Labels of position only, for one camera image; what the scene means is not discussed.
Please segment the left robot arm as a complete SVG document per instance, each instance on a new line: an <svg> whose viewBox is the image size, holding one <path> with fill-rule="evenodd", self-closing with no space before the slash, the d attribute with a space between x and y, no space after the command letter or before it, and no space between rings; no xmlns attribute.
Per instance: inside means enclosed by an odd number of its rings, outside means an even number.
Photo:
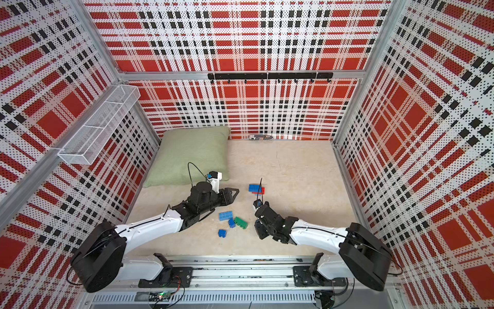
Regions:
<svg viewBox="0 0 494 309"><path fill-rule="evenodd" d="M70 260L71 270L88 293L101 291L116 281L167 283L168 261L163 255L140 260L127 260L126 256L155 239L192 227L216 208L233 204L238 194L236 188L220 189L209 182L198 182L191 187L186 200L162 214L132 224L113 225L104 221L75 251Z"/></svg>

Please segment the green cushion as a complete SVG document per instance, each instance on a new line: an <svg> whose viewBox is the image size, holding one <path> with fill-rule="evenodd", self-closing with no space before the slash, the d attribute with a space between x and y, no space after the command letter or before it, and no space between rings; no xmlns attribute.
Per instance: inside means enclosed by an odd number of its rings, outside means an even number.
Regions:
<svg viewBox="0 0 494 309"><path fill-rule="evenodd" d="M210 171L230 179L226 126L177 129L164 133L143 187L187 185L204 179Z"/></svg>

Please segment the blue long lego brick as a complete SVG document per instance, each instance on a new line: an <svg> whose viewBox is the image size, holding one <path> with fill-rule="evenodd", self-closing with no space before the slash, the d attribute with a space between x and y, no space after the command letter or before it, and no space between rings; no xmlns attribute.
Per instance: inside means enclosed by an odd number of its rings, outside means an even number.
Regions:
<svg viewBox="0 0 494 309"><path fill-rule="evenodd" d="M256 188L257 186L261 187L260 185L250 184L250 185L248 186L248 191L249 191L249 192L252 192L252 189Z"/></svg>

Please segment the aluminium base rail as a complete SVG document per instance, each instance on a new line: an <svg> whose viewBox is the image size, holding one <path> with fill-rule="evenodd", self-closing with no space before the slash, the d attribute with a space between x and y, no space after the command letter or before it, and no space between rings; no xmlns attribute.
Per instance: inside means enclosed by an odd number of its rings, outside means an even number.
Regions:
<svg viewBox="0 0 494 309"><path fill-rule="evenodd" d="M136 280L111 284L84 294L79 308L403 308L392 278L383 291L346 278L345 287L296 287L294 266L310 266L311 256L170 257L174 267L192 267L190 287L139 288ZM150 303L150 292L170 292L169 301Z"/></svg>

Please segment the light blue lego brick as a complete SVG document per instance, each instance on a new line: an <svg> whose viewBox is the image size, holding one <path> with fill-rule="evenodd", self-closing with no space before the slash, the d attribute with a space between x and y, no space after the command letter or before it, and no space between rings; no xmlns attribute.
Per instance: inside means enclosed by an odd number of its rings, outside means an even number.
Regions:
<svg viewBox="0 0 494 309"><path fill-rule="evenodd" d="M219 221L229 221L233 218L232 211L220 212L219 213Z"/></svg>

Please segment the green lego brick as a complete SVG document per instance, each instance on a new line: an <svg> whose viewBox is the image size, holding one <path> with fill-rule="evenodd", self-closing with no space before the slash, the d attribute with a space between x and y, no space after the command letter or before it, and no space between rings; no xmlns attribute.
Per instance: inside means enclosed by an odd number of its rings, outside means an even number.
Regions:
<svg viewBox="0 0 494 309"><path fill-rule="evenodd" d="M243 219L239 218L239 217L235 217L234 218L234 223L238 227L240 227L240 228L242 228L244 230L247 229L247 227L248 227L248 223L246 221L244 221Z"/></svg>

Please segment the blue tiny lego brick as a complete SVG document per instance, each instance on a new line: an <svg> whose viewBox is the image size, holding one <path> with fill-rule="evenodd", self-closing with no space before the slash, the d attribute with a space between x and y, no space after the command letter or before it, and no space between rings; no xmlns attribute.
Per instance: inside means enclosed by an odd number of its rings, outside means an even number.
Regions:
<svg viewBox="0 0 494 309"><path fill-rule="evenodd" d="M234 219L229 219L228 225L231 229L233 229L236 226Z"/></svg>

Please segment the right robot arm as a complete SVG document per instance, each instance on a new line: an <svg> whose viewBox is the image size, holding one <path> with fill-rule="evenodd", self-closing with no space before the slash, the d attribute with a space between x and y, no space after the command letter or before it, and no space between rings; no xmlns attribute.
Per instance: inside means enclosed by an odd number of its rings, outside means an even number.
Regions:
<svg viewBox="0 0 494 309"><path fill-rule="evenodd" d="M283 218L268 202L260 200L253 202L253 209L259 239L270 236L279 243L308 245L341 257L341 262L334 263L323 252L315 256L310 276L316 284L323 286L335 278L354 278L371 290L384 290L393 262L392 252L363 225L352 223L348 228L334 228L293 216Z"/></svg>

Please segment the black hook rail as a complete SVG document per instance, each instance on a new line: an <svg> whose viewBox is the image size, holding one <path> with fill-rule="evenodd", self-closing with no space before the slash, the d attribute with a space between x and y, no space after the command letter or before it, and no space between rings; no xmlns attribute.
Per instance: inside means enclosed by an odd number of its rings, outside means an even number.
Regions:
<svg viewBox="0 0 494 309"><path fill-rule="evenodd" d="M304 73L209 73L210 81L253 81L253 80L329 80L334 76L333 72L304 72Z"/></svg>

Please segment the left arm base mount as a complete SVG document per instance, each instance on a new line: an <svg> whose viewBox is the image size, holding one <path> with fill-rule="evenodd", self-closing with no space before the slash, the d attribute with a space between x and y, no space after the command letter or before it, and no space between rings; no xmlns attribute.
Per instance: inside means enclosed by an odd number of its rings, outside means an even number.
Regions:
<svg viewBox="0 0 494 309"><path fill-rule="evenodd" d="M139 288L190 287L192 267L174 267L163 254L154 253L153 256L159 259L163 269L153 280L141 279Z"/></svg>

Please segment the green circuit board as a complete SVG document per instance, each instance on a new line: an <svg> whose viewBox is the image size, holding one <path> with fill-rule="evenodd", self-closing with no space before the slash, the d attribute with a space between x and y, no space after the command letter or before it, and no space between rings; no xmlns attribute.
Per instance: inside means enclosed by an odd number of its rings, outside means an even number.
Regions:
<svg viewBox="0 0 494 309"><path fill-rule="evenodd" d="M148 300L150 303L159 303L162 301L169 301L172 294L170 292L150 292Z"/></svg>

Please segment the flag print rolled pouch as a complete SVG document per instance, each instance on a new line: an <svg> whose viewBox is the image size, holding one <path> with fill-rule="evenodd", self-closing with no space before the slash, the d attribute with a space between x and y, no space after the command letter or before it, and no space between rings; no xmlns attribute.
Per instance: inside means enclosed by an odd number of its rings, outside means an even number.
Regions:
<svg viewBox="0 0 494 309"><path fill-rule="evenodd" d="M250 140L273 140L274 137L272 135L267 134L254 134L248 137Z"/></svg>

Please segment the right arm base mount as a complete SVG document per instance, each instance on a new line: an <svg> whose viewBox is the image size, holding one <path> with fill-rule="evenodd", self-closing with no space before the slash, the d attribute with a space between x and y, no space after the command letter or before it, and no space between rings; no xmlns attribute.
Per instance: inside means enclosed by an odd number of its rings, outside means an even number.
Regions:
<svg viewBox="0 0 494 309"><path fill-rule="evenodd" d="M310 266L294 266L293 280L296 287L345 287L346 278L327 279L317 270L317 264L324 254L318 253Z"/></svg>

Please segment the red lego brick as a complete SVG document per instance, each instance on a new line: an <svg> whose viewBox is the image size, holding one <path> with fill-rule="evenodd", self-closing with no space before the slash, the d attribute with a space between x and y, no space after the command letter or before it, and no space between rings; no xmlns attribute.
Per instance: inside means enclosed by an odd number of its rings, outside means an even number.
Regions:
<svg viewBox="0 0 494 309"><path fill-rule="evenodd" d="M256 188L252 189L252 193L253 194L264 195L264 192L265 192L265 188L264 187L257 186Z"/></svg>

